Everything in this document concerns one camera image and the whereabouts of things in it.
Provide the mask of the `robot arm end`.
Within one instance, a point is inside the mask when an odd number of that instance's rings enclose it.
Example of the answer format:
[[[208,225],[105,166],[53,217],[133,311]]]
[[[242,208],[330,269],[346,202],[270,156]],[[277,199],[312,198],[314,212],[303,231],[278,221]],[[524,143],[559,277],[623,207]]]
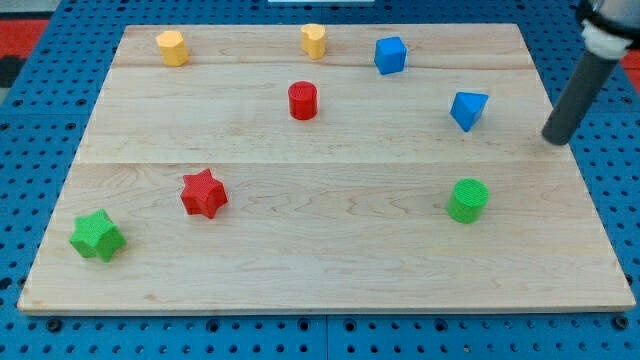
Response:
[[[639,49],[639,0],[580,0],[576,20],[594,55],[620,60]]]

